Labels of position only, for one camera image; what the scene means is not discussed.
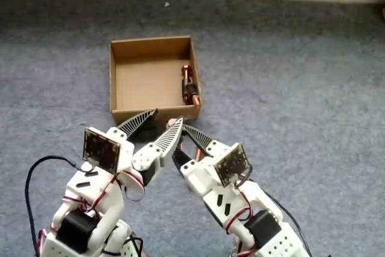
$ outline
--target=cardboard box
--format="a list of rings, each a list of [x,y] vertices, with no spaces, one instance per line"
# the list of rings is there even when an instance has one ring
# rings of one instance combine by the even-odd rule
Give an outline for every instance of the cardboard box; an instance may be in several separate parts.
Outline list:
[[[200,105],[185,105],[182,66],[190,64],[201,93],[190,36],[114,40],[110,46],[110,109],[116,124],[152,108],[158,120],[198,118]]]

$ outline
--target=red wire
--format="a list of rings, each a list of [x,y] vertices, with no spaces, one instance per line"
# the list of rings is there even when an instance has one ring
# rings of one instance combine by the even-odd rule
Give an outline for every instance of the red wire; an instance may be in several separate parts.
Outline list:
[[[247,216],[247,218],[245,218],[245,219],[239,219],[239,220],[240,220],[240,221],[246,221],[246,220],[252,218],[252,216],[254,215],[254,212],[253,212],[253,210],[252,210],[252,208],[251,208],[251,204],[250,204],[250,202],[248,201],[248,199],[246,198],[245,194],[244,194],[243,192],[241,192],[241,191],[239,191],[239,192],[241,193],[243,199],[245,199],[245,201],[247,202],[247,205],[248,205],[248,216]]]
[[[51,223],[51,225],[50,225],[50,227],[49,227],[52,231],[54,231],[54,232],[58,232],[58,229],[56,229],[55,227],[54,227],[54,224],[53,223]]]
[[[230,226],[232,225],[232,223],[243,213],[245,212],[246,210],[249,210],[249,207],[243,207],[241,208],[237,213],[235,213],[233,215],[233,217],[230,218],[230,220],[227,222],[226,224],[226,227],[224,228],[226,230],[226,233],[227,234],[230,234],[229,233],[229,228]]]
[[[97,206],[97,204],[100,202],[100,200],[102,200],[103,197],[106,195],[106,190],[107,190],[108,186],[109,186],[110,184],[112,184],[113,182],[115,182],[116,177],[117,177],[117,175],[114,175],[114,176],[112,177],[112,179],[110,180],[110,182],[109,182],[109,183],[107,184],[107,186],[104,188],[103,192],[101,192],[101,194],[99,195],[99,197],[97,197],[96,200],[92,203],[91,208],[87,210],[88,212],[91,211],[91,210],[94,210],[94,209],[96,208],[96,206]]]
[[[139,198],[139,199],[131,199],[127,196],[126,194],[126,197],[133,201],[133,202],[139,202],[141,199],[143,199],[143,196],[145,195],[146,193],[146,188],[144,187],[143,183],[140,181],[140,179],[138,177],[136,177],[133,173],[129,172],[129,171],[123,171],[123,173],[126,173],[128,176],[130,176],[136,183],[139,184],[139,186],[141,187],[141,189],[143,190],[143,195]]]
[[[241,253],[238,253],[237,256],[238,256],[238,257],[247,257],[248,255],[254,253],[255,250],[256,250],[256,249],[255,249],[254,247],[252,247],[250,250],[247,250],[247,251],[243,251],[243,252],[241,252]]]

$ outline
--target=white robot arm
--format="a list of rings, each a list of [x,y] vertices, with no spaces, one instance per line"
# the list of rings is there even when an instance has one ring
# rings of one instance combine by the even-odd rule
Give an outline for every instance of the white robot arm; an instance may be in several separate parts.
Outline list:
[[[309,257],[278,206],[242,174],[252,167],[241,144],[227,146],[187,125],[183,134],[191,137],[205,157],[191,159],[179,147],[173,155],[175,165],[217,223],[235,237],[232,256]],[[260,208],[256,214],[254,206]],[[248,217],[239,219],[244,212]]]
[[[131,229],[120,220],[124,209],[122,187],[144,191],[171,160],[183,125],[183,119],[177,119],[156,141],[134,154],[134,145],[127,138],[141,125],[141,115],[107,133],[95,128],[85,130],[82,171],[67,184],[41,257],[120,256],[132,249],[123,248]]]

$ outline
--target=gray carpet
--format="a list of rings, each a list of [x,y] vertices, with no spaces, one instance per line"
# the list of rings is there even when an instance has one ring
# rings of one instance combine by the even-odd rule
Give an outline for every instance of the gray carpet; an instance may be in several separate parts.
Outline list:
[[[314,257],[385,251],[385,26],[370,6],[264,0],[0,0],[0,248],[31,257],[27,171],[81,160],[84,126],[107,130],[108,42],[193,37],[196,126],[243,142],[252,177],[286,205]],[[38,229],[73,169],[42,165]],[[170,164],[125,220],[150,256],[224,257],[231,238]]]

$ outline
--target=wire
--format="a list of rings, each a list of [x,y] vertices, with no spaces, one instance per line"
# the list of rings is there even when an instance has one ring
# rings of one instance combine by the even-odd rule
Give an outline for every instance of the wire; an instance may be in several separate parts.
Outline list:
[[[276,198],[274,198],[272,195],[269,194],[269,192],[265,191],[264,189],[262,189],[263,192],[265,192],[265,194],[271,199],[273,200],[281,209],[282,211],[284,211],[286,213],[286,215],[289,216],[289,218],[293,221],[295,227],[297,227],[297,230],[298,230],[298,233],[300,234],[301,236],[301,239],[303,241],[303,244],[305,246],[305,249],[307,251],[307,254],[309,254],[309,257],[312,257],[312,252],[310,251],[310,247],[306,241],[306,238],[305,238],[305,235],[303,234],[302,232],[302,229],[301,229],[301,226],[298,224],[297,220],[294,218],[294,216],[289,212],[289,210],[287,210]]]
[[[226,226],[225,226],[225,230],[226,230],[226,233],[227,234],[230,234],[229,233],[229,228],[231,227],[232,223],[243,213],[245,212],[246,210],[249,210],[249,207],[242,207],[241,209],[238,210],[237,213],[235,213],[233,215],[233,217],[230,218],[230,220],[227,222]]]
[[[249,220],[250,218],[252,218],[252,216],[254,215],[254,212],[253,212],[253,209],[251,208],[251,204],[248,201],[248,199],[246,198],[245,194],[241,191],[239,191],[239,192],[241,193],[243,199],[245,199],[245,201],[247,202],[247,205],[248,205],[248,216],[245,219],[239,219],[239,221],[246,221],[246,220]]]
[[[126,241],[124,241],[122,247],[124,245],[126,245],[128,242],[133,242],[133,244],[135,245],[135,241],[139,241],[140,242],[140,245],[139,245],[139,249],[138,249],[138,256],[142,256],[142,251],[143,251],[143,239],[140,238],[140,237],[130,237],[128,238]]]
[[[102,250],[102,253],[103,254],[106,254],[106,255],[108,255],[108,256],[120,256],[120,255],[122,255],[122,254],[120,254],[120,252],[118,252],[118,253],[114,253],[114,252],[110,252],[110,251],[106,251],[106,250]]]
[[[247,179],[250,177],[252,171],[253,171],[253,165],[249,164],[249,168],[248,168],[246,175],[244,175],[244,177],[241,179],[241,181],[239,183],[235,184],[236,189],[238,189],[241,185],[243,185],[247,181]]]
[[[241,253],[238,253],[237,256],[238,257],[247,257],[248,255],[254,253],[254,251],[256,250],[255,247],[252,247],[251,249],[247,250],[247,251],[243,251]]]
[[[29,201],[29,183],[31,182],[31,178],[32,178],[32,173],[33,171],[36,169],[36,167],[41,164],[42,162],[44,161],[47,161],[49,159],[58,159],[58,160],[62,160],[62,161],[65,161],[67,162],[71,167],[74,167],[75,169],[81,171],[81,172],[84,172],[84,173],[89,173],[91,172],[94,167],[92,167],[91,170],[89,171],[84,171],[83,169],[80,168],[80,166],[77,165],[77,163],[69,160],[68,158],[64,157],[64,156],[57,156],[57,155],[50,155],[50,156],[45,156],[41,159],[38,159],[33,165],[32,167],[29,169],[28,171],[28,175],[26,177],[26,181],[25,181],[25,188],[24,188],[24,196],[25,196],[25,205],[26,205],[26,210],[28,211],[28,218],[29,218],[29,226],[31,227],[31,237],[32,237],[32,244],[34,246],[34,250],[35,250],[35,254],[37,257],[40,256],[40,252],[39,252],[39,247],[38,247],[38,244],[37,244],[37,240],[36,240],[36,230],[35,230],[35,222],[34,222],[34,217],[33,217],[33,214],[32,214],[32,209],[31,209],[31,202]]]
[[[144,187],[144,185],[140,181],[140,179],[138,177],[136,177],[133,173],[131,173],[129,171],[123,171],[123,173],[127,174],[129,177],[131,177],[131,179],[133,179],[137,184],[139,184],[139,186],[141,187],[141,189],[143,191],[143,194],[142,194],[142,196],[139,199],[132,199],[132,198],[128,197],[128,195],[127,195],[127,187],[125,187],[126,198],[131,200],[131,201],[133,201],[133,202],[139,202],[141,199],[143,199],[144,195],[146,194],[146,188]]]
[[[109,183],[107,184],[107,186],[103,189],[103,191],[100,193],[100,195],[99,195],[99,196],[96,198],[96,200],[92,203],[91,208],[85,210],[86,212],[90,212],[90,211],[92,211],[92,210],[95,210],[97,204],[98,204],[98,203],[100,202],[100,200],[102,200],[103,197],[106,195],[106,190],[107,190],[108,186],[109,186],[110,184],[112,184],[113,182],[115,182],[116,177],[117,177],[117,175],[114,175],[114,176],[112,177],[112,179],[109,181]]]

